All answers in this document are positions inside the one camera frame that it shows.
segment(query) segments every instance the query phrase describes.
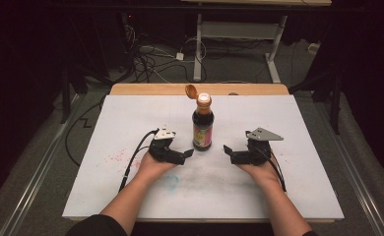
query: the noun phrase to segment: hand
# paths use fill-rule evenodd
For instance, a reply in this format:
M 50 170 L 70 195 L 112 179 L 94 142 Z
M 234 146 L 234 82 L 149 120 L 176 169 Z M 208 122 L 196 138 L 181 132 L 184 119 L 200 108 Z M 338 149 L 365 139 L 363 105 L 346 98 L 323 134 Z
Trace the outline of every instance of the hand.
M 162 174 L 176 166 L 176 164 L 156 161 L 147 151 L 135 178 L 147 181 L 147 183 L 154 183 Z
M 272 162 L 275 165 L 278 165 L 276 159 L 272 157 Z M 270 184 L 280 184 L 278 175 L 275 172 L 275 169 L 272 167 L 271 163 L 269 163 L 269 161 L 266 161 L 261 165 L 237 164 L 236 166 L 247 172 L 251 176 L 251 178 L 262 188 Z

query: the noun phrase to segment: black sleeve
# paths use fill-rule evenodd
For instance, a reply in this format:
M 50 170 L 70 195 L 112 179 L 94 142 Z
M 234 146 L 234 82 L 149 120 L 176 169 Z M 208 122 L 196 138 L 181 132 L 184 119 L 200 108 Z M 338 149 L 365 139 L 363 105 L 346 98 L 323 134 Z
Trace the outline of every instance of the black sleeve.
M 314 231 L 304 233 L 302 236 L 318 236 Z
M 112 217 L 103 214 L 92 215 L 75 224 L 66 236 L 128 236 L 121 225 Z

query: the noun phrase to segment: white tabletop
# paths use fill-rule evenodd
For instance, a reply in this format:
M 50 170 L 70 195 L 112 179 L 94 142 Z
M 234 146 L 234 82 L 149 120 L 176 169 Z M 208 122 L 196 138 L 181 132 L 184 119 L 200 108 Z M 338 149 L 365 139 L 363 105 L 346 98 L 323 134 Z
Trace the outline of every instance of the white tabletop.
M 176 132 L 170 148 L 192 146 L 194 100 L 186 95 L 109 95 L 81 164 L 63 216 L 99 213 L 117 194 L 129 158 L 149 131 Z M 336 195 L 292 95 L 214 95 L 213 144 L 156 182 L 139 221 L 264 221 L 264 198 L 249 176 L 231 165 L 223 145 L 247 150 L 245 131 L 262 127 L 284 137 L 271 141 L 288 196 L 308 220 L 344 218 Z M 149 137 L 144 146 L 150 144 Z M 143 151 L 133 162 L 130 181 Z

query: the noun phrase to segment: pink label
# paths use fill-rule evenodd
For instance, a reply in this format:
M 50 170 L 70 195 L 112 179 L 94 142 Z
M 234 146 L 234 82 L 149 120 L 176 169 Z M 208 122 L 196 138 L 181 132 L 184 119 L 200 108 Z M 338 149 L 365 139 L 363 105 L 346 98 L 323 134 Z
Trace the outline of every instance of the pink label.
M 198 126 L 193 126 L 193 143 L 201 148 L 211 144 L 211 137 L 213 133 L 213 126 L 207 129 L 200 129 Z

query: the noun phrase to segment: person's right hand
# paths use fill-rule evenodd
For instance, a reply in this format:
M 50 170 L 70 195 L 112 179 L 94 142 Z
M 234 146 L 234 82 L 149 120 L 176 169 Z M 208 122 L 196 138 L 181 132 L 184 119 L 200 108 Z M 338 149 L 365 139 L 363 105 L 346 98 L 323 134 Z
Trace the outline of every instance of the person's right hand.
M 274 157 L 271 157 L 271 160 L 275 165 L 278 165 Z M 278 175 L 269 161 L 266 161 L 261 165 L 237 164 L 236 166 L 247 172 L 256 184 L 260 185 L 262 188 L 269 185 L 280 185 Z

